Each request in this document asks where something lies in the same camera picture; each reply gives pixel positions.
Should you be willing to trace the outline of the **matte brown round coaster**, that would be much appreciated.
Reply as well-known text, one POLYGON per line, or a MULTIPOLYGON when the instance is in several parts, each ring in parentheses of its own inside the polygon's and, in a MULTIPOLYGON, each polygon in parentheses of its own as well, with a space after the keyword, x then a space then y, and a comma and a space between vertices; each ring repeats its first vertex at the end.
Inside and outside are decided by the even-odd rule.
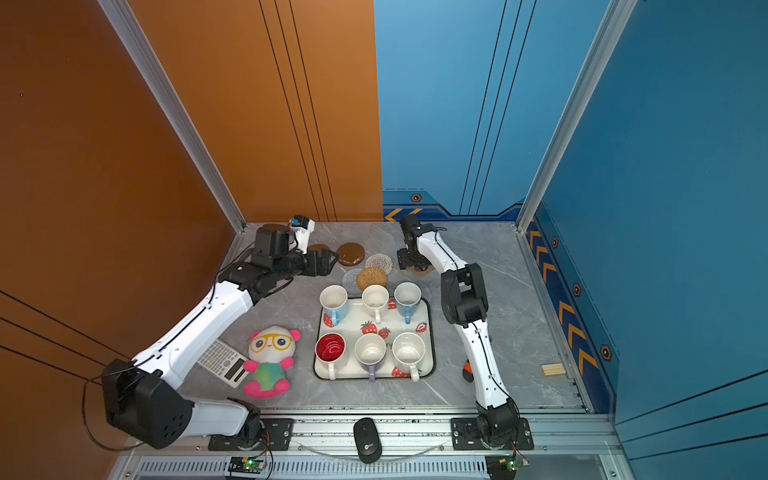
POLYGON ((324 252, 329 251, 329 250, 330 250, 330 248, 327 245, 322 244, 322 243, 313 244, 313 245, 310 245, 307 248, 307 252, 317 252, 319 255, 322 255, 324 252))

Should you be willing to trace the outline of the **white woven round coaster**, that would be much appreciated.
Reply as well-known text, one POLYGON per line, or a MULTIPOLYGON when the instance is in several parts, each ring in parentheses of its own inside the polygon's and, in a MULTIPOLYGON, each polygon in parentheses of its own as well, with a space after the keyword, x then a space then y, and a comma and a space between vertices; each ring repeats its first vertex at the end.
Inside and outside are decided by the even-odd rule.
POLYGON ((393 270, 393 260, 386 254, 373 254, 365 262, 366 268, 375 268, 388 275, 393 270))

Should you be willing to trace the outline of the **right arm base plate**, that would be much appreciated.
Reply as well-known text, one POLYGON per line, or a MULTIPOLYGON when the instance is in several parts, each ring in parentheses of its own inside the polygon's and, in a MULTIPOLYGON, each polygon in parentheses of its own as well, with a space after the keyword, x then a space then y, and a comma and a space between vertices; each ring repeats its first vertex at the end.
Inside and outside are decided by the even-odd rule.
POLYGON ((520 419, 519 427, 514 430, 502 446, 484 443, 477 418, 452 418, 450 420, 451 441, 454 450, 514 450, 530 451, 535 448, 533 436, 525 418, 520 419))

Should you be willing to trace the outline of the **purple mug front middle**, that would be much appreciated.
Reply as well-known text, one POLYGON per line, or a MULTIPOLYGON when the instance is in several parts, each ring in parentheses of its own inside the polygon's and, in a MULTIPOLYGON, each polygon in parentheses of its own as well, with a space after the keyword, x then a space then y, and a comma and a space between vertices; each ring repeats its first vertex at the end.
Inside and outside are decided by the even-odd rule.
POLYGON ((376 381, 376 372, 387 353, 387 344, 376 333, 363 334, 355 343, 354 354, 357 361, 365 368, 370 382, 376 381))

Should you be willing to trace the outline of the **light blue mug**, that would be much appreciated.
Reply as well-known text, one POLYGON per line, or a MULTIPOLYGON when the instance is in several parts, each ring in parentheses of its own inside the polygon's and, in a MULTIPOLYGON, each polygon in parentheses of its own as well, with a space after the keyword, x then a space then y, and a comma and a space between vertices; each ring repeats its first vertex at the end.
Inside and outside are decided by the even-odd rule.
POLYGON ((331 285, 323 289, 319 300, 333 326, 343 321, 349 312, 348 292, 341 285, 331 285))

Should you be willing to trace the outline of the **pink panda plush toy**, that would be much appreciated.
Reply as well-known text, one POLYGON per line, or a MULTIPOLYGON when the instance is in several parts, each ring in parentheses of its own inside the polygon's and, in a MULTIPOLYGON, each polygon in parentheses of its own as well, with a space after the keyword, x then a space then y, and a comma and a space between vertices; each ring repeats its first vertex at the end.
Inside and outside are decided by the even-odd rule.
POLYGON ((267 327, 250 337, 249 359, 244 364, 252 374, 244 387, 248 397, 273 398, 290 390, 286 371, 295 364, 294 353, 301 337, 299 330, 281 326, 267 327))

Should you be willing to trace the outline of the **tan rattan round coaster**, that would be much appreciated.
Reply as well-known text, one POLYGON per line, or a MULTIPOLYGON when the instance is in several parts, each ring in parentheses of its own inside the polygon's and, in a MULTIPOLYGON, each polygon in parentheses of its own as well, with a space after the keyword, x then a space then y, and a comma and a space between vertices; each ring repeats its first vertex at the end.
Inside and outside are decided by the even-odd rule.
POLYGON ((367 267, 363 269, 356 277, 356 285, 361 291, 370 286, 378 285, 385 287, 388 282, 387 274, 384 270, 377 267, 367 267))

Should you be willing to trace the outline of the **black computer mouse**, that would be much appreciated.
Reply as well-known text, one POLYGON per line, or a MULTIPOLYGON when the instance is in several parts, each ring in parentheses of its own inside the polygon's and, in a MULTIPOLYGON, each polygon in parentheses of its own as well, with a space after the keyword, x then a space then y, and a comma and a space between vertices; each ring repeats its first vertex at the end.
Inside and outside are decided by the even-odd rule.
POLYGON ((381 458, 383 446, 371 417, 363 417, 355 422, 353 437, 358 458, 363 464, 372 464, 381 458))

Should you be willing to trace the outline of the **glossy brown round coaster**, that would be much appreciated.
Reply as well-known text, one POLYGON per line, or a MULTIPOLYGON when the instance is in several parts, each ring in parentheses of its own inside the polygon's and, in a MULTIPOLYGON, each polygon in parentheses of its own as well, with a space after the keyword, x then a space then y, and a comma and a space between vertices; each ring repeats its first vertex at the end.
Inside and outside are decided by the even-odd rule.
POLYGON ((347 267, 361 264, 366 257, 365 248, 356 242, 342 244, 336 253, 339 257, 339 263, 347 267))

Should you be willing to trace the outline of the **right green circuit board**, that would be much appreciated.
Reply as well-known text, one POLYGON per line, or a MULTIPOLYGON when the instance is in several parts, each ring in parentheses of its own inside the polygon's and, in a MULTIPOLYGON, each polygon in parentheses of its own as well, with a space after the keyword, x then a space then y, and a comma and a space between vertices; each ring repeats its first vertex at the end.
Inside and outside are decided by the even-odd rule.
POLYGON ((485 456, 484 459, 490 480, 515 480, 518 472, 530 464, 518 456, 485 456))

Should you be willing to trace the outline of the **left green circuit board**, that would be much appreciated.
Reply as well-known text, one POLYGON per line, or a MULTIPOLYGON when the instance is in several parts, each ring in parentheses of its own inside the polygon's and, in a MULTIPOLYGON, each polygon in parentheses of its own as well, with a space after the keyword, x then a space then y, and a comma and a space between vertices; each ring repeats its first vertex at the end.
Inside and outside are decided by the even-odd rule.
POLYGON ((269 474, 268 461, 256 456, 232 456, 226 475, 236 479, 266 478, 269 474))

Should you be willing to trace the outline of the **white mug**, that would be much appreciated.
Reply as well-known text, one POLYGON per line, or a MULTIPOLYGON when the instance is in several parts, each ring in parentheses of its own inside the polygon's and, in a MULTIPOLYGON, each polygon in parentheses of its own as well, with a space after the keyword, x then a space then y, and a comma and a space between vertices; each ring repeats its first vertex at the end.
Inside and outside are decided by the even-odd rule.
POLYGON ((395 363, 392 376, 409 377, 413 382, 418 382, 420 380, 418 366, 426 355, 423 339, 416 333, 403 332, 394 339, 392 354, 395 363))
POLYGON ((387 288, 377 284, 370 285, 363 290, 361 300, 365 313, 374 320, 376 325, 380 325, 389 304, 387 288))

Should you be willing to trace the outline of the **grey woven round coaster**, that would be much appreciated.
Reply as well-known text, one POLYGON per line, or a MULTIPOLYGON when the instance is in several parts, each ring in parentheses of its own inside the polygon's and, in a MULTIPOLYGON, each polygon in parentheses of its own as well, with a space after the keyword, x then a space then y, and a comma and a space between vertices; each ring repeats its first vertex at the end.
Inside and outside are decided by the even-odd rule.
POLYGON ((341 284, 347 293, 351 296, 360 296, 362 294, 362 289, 357 283, 358 276, 361 273, 361 268, 351 269, 347 271, 342 277, 341 284))

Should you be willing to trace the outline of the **brown paw print coaster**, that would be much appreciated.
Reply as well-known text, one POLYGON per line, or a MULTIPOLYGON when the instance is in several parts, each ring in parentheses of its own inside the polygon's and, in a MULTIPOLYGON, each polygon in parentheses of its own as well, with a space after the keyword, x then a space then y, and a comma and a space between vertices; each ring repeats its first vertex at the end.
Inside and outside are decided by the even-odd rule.
POLYGON ((414 269, 414 276, 416 278, 424 278, 435 271, 433 266, 429 266, 424 270, 414 269))

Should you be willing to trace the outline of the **red inside mug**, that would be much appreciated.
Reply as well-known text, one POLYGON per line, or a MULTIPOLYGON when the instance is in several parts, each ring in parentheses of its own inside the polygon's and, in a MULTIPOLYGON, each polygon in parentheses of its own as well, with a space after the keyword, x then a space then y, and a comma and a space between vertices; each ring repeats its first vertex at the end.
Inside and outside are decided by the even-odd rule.
POLYGON ((326 368, 327 379, 336 380, 349 362, 349 349, 345 338, 338 333, 326 333, 316 342, 316 360, 326 368))

